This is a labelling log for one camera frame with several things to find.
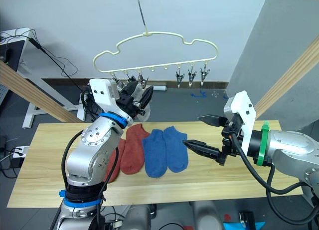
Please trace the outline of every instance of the wooden beam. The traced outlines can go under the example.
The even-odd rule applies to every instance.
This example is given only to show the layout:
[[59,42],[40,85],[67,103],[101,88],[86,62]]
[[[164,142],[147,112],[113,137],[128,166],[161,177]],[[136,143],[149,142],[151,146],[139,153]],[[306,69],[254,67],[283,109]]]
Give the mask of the wooden beam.
[[271,87],[271,89],[255,105],[256,118],[266,112],[279,98],[290,90],[316,64],[319,63],[319,35],[308,46],[296,62]]
[[42,109],[62,122],[82,122],[53,99],[44,94],[41,90],[25,80],[3,61],[0,61],[0,83],[23,99],[34,104],[36,107]]

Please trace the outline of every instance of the blue tape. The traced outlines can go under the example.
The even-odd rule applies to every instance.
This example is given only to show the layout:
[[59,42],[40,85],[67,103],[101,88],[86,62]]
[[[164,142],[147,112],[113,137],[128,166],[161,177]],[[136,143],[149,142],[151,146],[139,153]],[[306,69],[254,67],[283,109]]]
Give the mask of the blue tape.
[[77,204],[77,203],[72,203],[72,202],[69,202],[65,199],[65,190],[61,190],[59,192],[59,196],[64,198],[64,204],[66,206],[69,206],[69,207],[72,207],[72,208],[84,208],[84,207],[90,207],[90,206],[94,206],[94,205],[97,205],[97,204],[100,204],[102,199],[97,199],[95,201],[91,201],[91,202],[87,202],[87,203],[80,203],[80,204]]
[[112,113],[101,113],[99,115],[99,117],[102,116],[102,117],[108,117],[116,122],[118,122],[120,125],[122,125],[123,128],[126,128],[126,126],[128,125],[128,122],[126,121],[125,118],[122,118],[122,117],[119,117],[115,114],[112,114]]

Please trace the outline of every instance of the floor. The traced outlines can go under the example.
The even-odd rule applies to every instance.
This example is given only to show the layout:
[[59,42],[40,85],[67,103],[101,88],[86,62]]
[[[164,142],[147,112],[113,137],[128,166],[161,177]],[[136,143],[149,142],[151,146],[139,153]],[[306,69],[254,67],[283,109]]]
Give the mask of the floor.
[[[78,101],[79,93],[73,86],[54,86],[71,102]],[[166,92],[155,92],[151,102],[149,121],[195,121],[203,114],[223,114],[227,97],[223,90],[211,89],[168,89]],[[13,93],[9,93],[0,107],[0,135],[6,137],[6,149],[29,145],[39,123],[57,123],[58,120],[45,114],[36,116],[32,128],[22,129],[22,123],[28,103]],[[319,140],[319,122],[300,130]],[[15,179],[0,175],[0,229],[1,230],[43,230],[48,229],[56,209],[9,209],[6,207],[12,192]],[[292,226],[278,219],[268,206],[265,198],[219,200],[214,201],[221,216],[231,216],[232,222],[239,222],[239,210],[253,211],[257,222],[266,222],[264,230],[290,229],[301,230],[305,226]],[[307,215],[311,207],[302,196],[276,197],[278,208],[291,218]],[[116,206],[116,211],[125,215],[128,206]],[[107,207],[103,213],[111,213]],[[192,210],[188,203],[160,204],[158,215],[152,220],[152,230],[158,230],[166,223],[174,222],[184,226],[193,226]],[[165,230],[177,229],[167,226]]]

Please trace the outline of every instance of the gray wall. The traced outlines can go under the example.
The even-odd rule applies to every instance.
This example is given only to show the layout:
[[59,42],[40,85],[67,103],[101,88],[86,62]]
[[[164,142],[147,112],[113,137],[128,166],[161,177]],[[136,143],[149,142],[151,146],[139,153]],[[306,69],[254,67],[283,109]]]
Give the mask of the gray wall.
[[[256,104],[319,34],[319,0],[266,0],[227,87]],[[319,119],[319,65],[259,119],[297,130]]]
[[[0,0],[1,30],[35,28],[40,42],[57,56],[65,56],[79,67],[75,78],[109,78],[92,66],[93,57],[144,31],[137,0]],[[235,69],[265,0],[141,0],[149,31],[177,32],[186,41],[208,39],[220,49],[211,61],[207,81],[226,81]],[[177,37],[152,36],[132,40],[117,56],[101,57],[101,69],[145,66],[212,57],[212,47],[196,43],[182,45]],[[40,77],[61,77],[60,71],[41,51],[30,46],[23,55]],[[189,66],[181,68],[186,73]],[[146,70],[150,80],[176,80],[177,68]],[[68,66],[67,72],[73,72]],[[126,78],[124,74],[117,77]]]

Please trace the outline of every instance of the green ring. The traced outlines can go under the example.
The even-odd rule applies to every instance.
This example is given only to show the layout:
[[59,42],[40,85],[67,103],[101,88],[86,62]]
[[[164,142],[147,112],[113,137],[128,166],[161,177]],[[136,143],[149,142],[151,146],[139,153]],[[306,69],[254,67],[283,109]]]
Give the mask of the green ring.
[[266,147],[267,147],[267,140],[268,140],[268,132],[269,132],[269,122],[265,121],[263,127],[261,128],[261,141],[260,141],[260,148],[259,148],[259,155],[257,159],[257,165],[262,166],[265,154],[266,154]]

